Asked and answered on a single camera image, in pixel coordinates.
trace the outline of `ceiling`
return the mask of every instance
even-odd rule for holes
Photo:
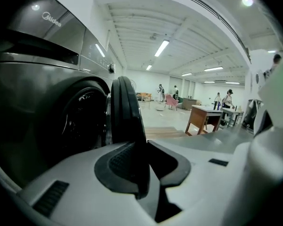
[[[242,7],[241,0],[222,1],[231,13],[239,13],[237,20],[253,48],[280,48],[270,23],[257,7]],[[244,83],[248,68],[231,49],[233,44],[216,25],[194,10],[171,0],[134,0],[104,6],[106,20],[117,34],[118,52],[128,69],[145,71],[152,65],[151,72],[178,77],[192,73],[185,78],[197,82]],[[170,43],[155,57],[163,40]],[[218,66],[224,69],[204,71]]]

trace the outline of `desk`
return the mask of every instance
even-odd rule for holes
[[[222,111],[213,110],[208,106],[192,105],[192,111],[185,133],[191,136],[191,134],[188,132],[190,124],[193,124],[199,128],[197,135],[203,133],[203,127],[206,122],[207,124],[213,125],[213,131],[215,131],[218,128],[221,114]]]
[[[196,105],[197,100],[183,98],[183,109],[190,110],[192,109],[192,105]]]
[[[229,121],[226,121],[225,119],[221,119],[220,120],[220,122],[221,121],[224,121],[226,124],[227,124],[227,126],[225,126],[224,125],[224,127],[230,127],[231,125],[232,126],[235,126],[236,125],[236,123],[237,123],[237,120],[238,120],[238,118],[240,117],[240,116],[242,116],[243,115],[243,111],[235,111],[235,110],[233,110],[233,109],[230,109],[230,108],[222,108],[222,112],[223,112],[223,114],[229,114],[229,116],[230,116],[230,120]]]

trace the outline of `floor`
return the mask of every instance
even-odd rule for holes
[[[182,130],[185,132],[187,127],[191,111],[184,109],[171,108],[168,109],[168,105],[165,107],[165,103],[159,103],[155,101],[141,102],[139,101],[141,115],[144,127],[175,127],[176,130]],[[190,125],[189,132],[192,135],[198,133],[198,128],[194,125]],[[208,125],[207,132],[213,131],[213,126]]]

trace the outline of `gray countertop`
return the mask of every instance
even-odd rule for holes
[[[253,134],[244,128],[236,126],[203,135],[155,139],[153,141],[161,146],[172,144],[202,151],[233,154],[237,145],[249,142],[253,137]]]

